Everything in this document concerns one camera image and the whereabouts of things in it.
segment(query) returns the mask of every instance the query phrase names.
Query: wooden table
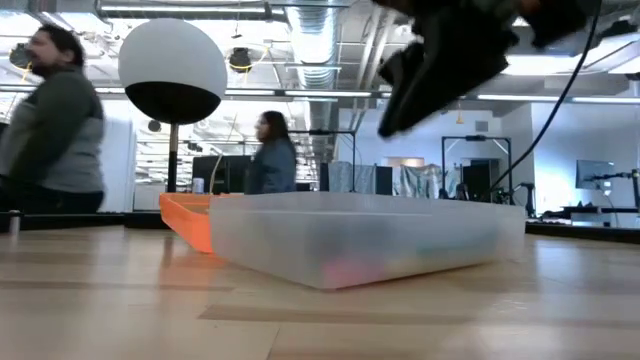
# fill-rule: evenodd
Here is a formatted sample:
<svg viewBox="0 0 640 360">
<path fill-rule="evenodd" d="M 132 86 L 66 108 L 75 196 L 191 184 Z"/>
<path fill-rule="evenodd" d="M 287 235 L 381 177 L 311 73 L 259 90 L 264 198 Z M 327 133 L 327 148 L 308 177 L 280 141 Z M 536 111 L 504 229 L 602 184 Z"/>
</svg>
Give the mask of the wooden table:
<svg viewBox="0 0 640 360">
<path fill-rule="evenodd" d="M 2 360 L 640 359 L 640 247 L 529 237 L 502 263 L 334 293 L 121 227 L 0 237 Z"/>
</svg>

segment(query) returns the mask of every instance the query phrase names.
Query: gray sweater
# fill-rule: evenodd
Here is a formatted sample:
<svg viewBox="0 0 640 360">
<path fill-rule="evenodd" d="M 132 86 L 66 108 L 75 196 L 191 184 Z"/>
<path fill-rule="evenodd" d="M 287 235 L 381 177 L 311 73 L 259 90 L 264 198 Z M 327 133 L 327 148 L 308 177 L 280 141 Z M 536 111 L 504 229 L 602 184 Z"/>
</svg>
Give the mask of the gray sweater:
<svg viewBox="0 0 640 360">
<path fill-rule="evenodd" d="M 284 139 L 264 144 L 247 170 L 245 194 L 296 191 L 296 156 Z"/>
<path fill-rule="evenodd" d="M 0 174 L 51 190 L 104 191 L 104 114 L 80 69 L 48 77 L 15 109 L 0 139 Z"/>
</svg>

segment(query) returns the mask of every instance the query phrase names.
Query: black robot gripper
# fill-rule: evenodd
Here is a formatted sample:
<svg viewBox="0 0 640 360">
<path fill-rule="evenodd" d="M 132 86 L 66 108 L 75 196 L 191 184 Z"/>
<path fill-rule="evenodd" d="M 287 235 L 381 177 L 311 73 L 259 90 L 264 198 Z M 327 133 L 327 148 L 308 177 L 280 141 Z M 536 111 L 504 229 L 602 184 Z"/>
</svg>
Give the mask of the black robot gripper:
<svg viewBox="0 0 640 360">
<path fill-rule="evenodd" d="M 553 1 L 542 0 L 536 16 L 525 18 L 532 24 L 535 47 L 548 46 L 586 24 L 574 0 Z M 469 1 L 434 1 L 412 9 L 414 14 L 418 11 L 421 14 L 414 17 L 412 30 L 423 42 L 394 53 L 379 70 L 393 87 L 378 129 L 383 138 L 412 129 L 500 74 L 509 65 L 505 53 L 519 40 L 509 24 Z"/>
</svg>

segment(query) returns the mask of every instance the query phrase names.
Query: orange tray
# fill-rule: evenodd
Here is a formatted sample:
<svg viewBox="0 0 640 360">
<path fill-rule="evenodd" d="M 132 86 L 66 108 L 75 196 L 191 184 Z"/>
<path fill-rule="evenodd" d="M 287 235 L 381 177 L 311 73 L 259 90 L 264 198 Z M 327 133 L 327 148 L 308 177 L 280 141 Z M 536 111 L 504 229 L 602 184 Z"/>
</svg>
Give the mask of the orange tray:
<svg viewBox="0 0 640 360">
<path fill-rule="evenodd" d="M 213 254 L 209 203 L 214 195 L 160 194 L 162 221 L 197 251 Z"/>
</svg>

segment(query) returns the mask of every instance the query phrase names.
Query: doorway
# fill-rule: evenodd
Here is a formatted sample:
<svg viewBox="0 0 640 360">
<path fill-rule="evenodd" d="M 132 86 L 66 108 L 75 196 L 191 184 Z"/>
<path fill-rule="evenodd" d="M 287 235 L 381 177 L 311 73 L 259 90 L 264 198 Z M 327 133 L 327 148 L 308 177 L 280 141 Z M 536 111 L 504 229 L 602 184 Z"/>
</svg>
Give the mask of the doorway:
<svg viewBox="0 0 640 360">
<path fill-rule="evenodd" d="M 480 201 L 491 184 L 500 176 L 499 159 L 466 159 L 462 166 L 462 183 L 467 186 L 469 200 Z M 486 202 L 493 202 L 494 194 Z"/>
</svg>

